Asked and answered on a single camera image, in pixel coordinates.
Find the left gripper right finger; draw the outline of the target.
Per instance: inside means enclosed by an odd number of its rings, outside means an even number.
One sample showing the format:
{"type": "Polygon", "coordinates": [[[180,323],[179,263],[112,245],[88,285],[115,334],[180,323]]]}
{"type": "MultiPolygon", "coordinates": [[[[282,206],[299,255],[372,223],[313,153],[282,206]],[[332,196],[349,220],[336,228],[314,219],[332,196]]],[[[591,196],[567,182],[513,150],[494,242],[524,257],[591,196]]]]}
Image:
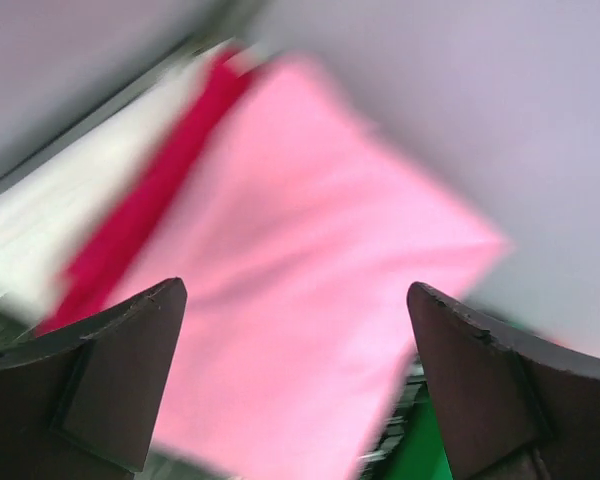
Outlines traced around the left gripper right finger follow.
{"type": "Polygon", "coordinates": [[[600,479],[600,358],[416,282],[407,306],[456,479],[600,479]]]}

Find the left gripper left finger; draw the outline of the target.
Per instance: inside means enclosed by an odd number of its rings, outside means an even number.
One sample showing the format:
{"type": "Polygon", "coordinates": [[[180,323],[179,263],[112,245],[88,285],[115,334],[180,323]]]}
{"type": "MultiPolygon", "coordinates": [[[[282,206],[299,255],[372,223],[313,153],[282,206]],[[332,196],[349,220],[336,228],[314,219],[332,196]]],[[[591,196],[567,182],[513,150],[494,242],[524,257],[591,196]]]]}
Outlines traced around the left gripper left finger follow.
{"type": "Polygon", "coordinates": [[[186,306],[166,279],[0,349],[0,480],[132,479],[143,470],[186,306]]]}

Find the pink t shirt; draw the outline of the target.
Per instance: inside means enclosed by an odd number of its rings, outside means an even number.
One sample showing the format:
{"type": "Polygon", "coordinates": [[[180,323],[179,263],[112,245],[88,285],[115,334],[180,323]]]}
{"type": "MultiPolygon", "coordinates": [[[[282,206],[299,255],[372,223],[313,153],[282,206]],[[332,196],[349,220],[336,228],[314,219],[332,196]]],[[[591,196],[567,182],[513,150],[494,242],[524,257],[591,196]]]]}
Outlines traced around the pink t shirt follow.
{"type": "Polygon", "coordinates": [[[415,351],[416,281],[470,290],[506,251],[308,56],[219,126],[111,301],[188,292],[154,445],[249,479],[352,479],[415,351]]]}

